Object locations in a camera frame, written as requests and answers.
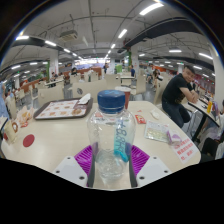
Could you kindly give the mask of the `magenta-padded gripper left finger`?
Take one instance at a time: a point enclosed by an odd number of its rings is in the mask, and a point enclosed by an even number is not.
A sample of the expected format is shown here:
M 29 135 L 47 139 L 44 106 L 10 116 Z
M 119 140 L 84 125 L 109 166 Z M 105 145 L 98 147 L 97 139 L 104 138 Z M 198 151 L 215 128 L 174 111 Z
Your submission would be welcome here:
M 78 186 L 92 188 L 95 178 L 92 148 L 87 146 L 75 156 L 66 156 L 53 173 Z

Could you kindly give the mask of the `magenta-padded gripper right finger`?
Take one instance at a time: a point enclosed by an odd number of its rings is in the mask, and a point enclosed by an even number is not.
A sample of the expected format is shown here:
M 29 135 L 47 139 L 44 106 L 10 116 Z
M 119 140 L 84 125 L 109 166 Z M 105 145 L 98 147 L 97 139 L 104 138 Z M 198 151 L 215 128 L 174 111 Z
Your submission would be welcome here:
M 131 187 L 143 187 L 171 174 L 158 156 L 149 156 L 137 146 L 131 149 L 129 175 Z

